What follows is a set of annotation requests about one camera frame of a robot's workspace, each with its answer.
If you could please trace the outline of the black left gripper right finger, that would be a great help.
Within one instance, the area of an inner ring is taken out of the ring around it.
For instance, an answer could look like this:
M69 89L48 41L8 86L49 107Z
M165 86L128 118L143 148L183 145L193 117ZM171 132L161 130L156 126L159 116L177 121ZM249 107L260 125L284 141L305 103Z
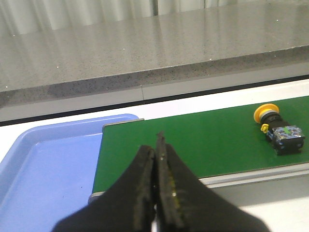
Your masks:
M163 232L267 232L260 219L206 187L157 135L158 221Z

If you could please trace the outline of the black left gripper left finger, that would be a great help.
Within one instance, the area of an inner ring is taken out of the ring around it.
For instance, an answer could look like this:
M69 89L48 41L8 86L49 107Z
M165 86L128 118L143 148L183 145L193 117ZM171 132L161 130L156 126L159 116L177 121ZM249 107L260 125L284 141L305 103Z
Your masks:
M155 217L155 151L142 145L117 181L96 200L60 220L55 232L149 232Z

